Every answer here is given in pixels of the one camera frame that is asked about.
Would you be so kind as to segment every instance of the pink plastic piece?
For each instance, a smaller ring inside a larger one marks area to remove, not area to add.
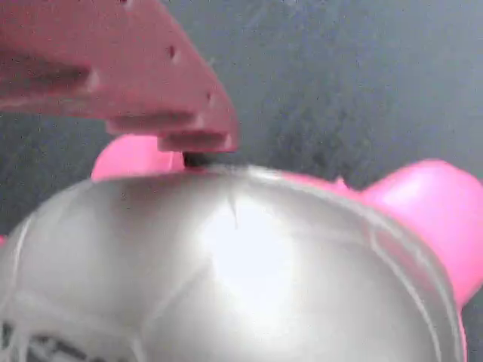
[[[466,344],[466,331],[463,327],[463,319],[461,318],[461,313],[458,314],[458,325],[460,326],[461,332],[461,344],[463,346],[464,361],[468,360],[468,346]]]
[[[180,152],[160,152],[154,136],[121,136],[99,155],[91,179],[145,176],[184,169]]]
[[[235,110],[159,0],[0,6],[0,109],[106,120],[161,150],[229,151]]]
[[[445,265],[462,308],[483,282],[483,186],[443,161],[401,169],[363,198],[414,230]]]

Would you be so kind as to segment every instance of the pink ear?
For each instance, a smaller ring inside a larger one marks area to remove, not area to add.
[[[459,307],[483,282],[483,186],[443,162],[424,161],[363,192],[412,228],[445,265]]]
[[[161,152],[156,136],[121,136],[99,155],[92,170],[94,181],[145,176],[184,169],[181,152]]]

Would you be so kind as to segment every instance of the gray background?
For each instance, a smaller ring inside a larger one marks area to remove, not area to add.
[[[240,118],[238,152],[189,163],[342,175],[361,188],[408,162],[443,158],[483,178],[482,2],[166,3]],[[0,137],[0,233],[87,177],[109,141],[98,121],[20,115],[0,116]],[[463,321],[469,361],[481,361],[482,292]]]

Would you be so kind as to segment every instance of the dark gray surface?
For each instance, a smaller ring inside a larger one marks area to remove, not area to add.
[[[362,187],[443,158],[483,178],[483,3],[177,0],[168,7],[219,74],[252,163]],[[93,121],[0,118],[0,232],[85,178],[109,137]],[[463,313],[483,360],[483,293]]]

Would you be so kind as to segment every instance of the pink plastic part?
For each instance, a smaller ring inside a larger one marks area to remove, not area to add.
[[[401,169],[362,197],[414,230],[445,265],[462,308],[483,283],[483,186],[443,161]]]
[[[0,7],[0,110],[106,120],[161,150],[236,148],[233,105],[159,0]]]
[[[463,320],[461,318],[461,313],[458,314],[458,325],[460,326],[461,344],[463,346],[464,361],[467,361],[468,360],[468,346],[466,344],[466,331],[465,331],[465,327],[463,327]]]
[[[94,181],[145,176],[184,169],[183,154],[161,152],[154,136],[121,136],[99,155],[92,170]]]

